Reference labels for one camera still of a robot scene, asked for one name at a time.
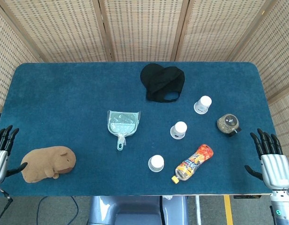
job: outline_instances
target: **spice jar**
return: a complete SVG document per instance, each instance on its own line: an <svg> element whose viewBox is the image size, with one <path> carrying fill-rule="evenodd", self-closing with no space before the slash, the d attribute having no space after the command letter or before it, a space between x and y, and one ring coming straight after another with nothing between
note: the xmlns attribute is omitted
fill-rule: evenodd
<svg viewBox="0 0 289 225"><path fill-rule="evenodd" d="M221 132L228 134L230 137L241 131L239 121L233 114L225 114L219 118L217 121L217 127Z"/></svg>

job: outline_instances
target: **white cup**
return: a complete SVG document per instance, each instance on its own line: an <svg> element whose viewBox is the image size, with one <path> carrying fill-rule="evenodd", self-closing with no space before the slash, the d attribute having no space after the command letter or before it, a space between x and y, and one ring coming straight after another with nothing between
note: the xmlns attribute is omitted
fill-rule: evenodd
<svg viewBox="0 0 289 225"><path fill-rule="evenodd" d="M164 167L164 159L160 155L154 155L148 161L148 167L153 172L160 172Z"/></svg>
<svg viewBox="0 0 289 225"><path fill-rule="evenodd" d="M209 96L204 95L194 104L194 110L198 114L205 114L206 112L208 112L208 108L211 104L212 99Z"/></svg>
<svg viewBox="0 0 289 225"><path fill-rule="evenodd" d="M174 126L172 126L170 129L170 134L174 139L182 139L185 137L186 130L187 125L183 121L179 121Z"/></svg>

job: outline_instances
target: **gray floor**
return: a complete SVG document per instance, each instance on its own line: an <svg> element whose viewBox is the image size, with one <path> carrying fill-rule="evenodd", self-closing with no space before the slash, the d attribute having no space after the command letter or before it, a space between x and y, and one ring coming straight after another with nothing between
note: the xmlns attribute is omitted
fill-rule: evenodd
<svg viewBox="0 0 289 225"><path fill-rule="evenodd" d="M0 225L35 225L37 206L42 197L13 197L14 202L0 220ZM79 214L72 225L86 225L90 197L74 196ZM6 199L0 198L0 212ZM269 196L260 199L231 198L232 215L235 225L272 225L269 210ZM203 225L226 225L223 196L201 196L201 219ZM194 197L188 198L189 225L196 225ZM39 208L39 225L67 225L76 214L76 206L70 197L48 197Z"/></svg>

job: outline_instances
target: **clear plastic dustpan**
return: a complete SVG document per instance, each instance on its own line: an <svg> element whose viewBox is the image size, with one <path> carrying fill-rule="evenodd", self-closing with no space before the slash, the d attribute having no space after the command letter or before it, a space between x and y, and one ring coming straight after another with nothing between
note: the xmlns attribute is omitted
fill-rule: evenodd
<svg viewBox="0 0 289 225"><path fill-rule="evenodd" d="M131 136L137 130L140 112L108 111L108 130L118 137L117 150L121 151L126 145L126 136Z"/></svg>

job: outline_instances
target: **blue felt table surface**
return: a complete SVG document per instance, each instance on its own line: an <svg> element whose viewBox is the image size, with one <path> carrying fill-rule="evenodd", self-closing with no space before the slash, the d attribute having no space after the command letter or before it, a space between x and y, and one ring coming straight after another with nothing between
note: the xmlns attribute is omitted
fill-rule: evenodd
<svg viewBox="0 0 289 225"><path fill-rule="evenodd" d="M2 187L13 195L188 195L269 193L244 165L260 171L250 132L275 133L257 68L247 62L160 62L185 73L177 102L145 99L140 72L148 62L28 63L15 71L0 119L12 124L16 136L8 168L19 166L31 150L63 145L76 154L75 168L57 180L26 183L21 174ZM193 104L212 98L204 115ZM107 111L138 112L136 133L126 138L122 152L107 129ZM227 137L216 127L226 113L238 117L242 131ZM184 121L182 140L170 128ZM188 180L174 184L175 168L201 144L214 156ZM162 155L164 169L149 170L151 156Z"/></svg>

